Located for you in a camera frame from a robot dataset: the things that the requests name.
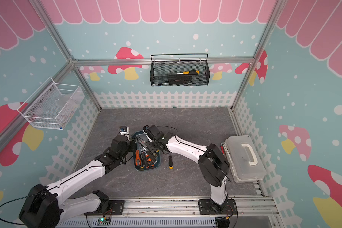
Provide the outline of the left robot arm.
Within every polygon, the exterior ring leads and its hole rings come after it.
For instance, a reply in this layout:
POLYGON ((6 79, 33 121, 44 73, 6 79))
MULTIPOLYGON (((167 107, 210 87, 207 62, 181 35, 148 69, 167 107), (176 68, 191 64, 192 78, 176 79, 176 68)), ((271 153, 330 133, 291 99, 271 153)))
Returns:
POLYGON ((88 212, 103 215, 112 212, 114 207, 109 197, 101 191, 76 199, 71 196, 123 164, 134 146, 133 139, 118 135, 110 147, 83 168, 47 186, 34 186, 19 213, 20 221, 28 228, 54 228, 67 219, 88 212))

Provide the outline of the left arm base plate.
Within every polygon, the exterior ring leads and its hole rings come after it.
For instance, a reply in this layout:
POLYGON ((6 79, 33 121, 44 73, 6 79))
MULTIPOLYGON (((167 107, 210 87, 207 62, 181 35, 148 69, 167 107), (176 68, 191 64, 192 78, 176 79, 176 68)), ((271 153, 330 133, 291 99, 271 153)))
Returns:
POLYGON ((124 200, 103 200, 94 212, 87 212, 88 216, 121 216, 124 209, 124 200))

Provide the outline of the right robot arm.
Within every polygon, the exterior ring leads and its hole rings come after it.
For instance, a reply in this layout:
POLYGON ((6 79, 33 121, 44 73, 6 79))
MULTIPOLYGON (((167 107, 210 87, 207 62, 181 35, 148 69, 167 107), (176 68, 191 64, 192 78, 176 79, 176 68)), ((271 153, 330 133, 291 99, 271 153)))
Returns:
POLYGON ((209 205, 218 212, 227 206, 226 182, 229 180, 230 164, 218 146, 212 143, 208 146, 194 144, 174 133, 163 133, 155 125, 145 125, 143 132, 149 140, 147 147, 150 151, 179 154, 197 163, 203 178, 211 186, 209 205))

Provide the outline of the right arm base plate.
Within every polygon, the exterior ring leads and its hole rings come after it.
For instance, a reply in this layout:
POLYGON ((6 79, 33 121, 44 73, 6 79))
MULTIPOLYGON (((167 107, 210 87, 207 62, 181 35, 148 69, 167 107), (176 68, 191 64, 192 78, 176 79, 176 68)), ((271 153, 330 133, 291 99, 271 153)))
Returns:
POLYGON ((221 205, 211 199, 200 199, 198 207, 201 215, 236 215, 238 213, 236 202, 231 198, 227 198, 221 205))

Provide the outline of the teal plastic storage box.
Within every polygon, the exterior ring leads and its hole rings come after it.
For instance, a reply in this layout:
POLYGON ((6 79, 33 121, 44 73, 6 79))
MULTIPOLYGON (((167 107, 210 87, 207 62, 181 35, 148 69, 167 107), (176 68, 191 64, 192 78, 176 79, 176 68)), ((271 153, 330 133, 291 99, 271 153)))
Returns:
POLYGON ((142 132, 133 134, 135 140, 135 149, 133 151, 133 165, 137 171, 145 172, 153 170, 161 165, 159 150, 150 149, 150 140, 147 135, 142 132))

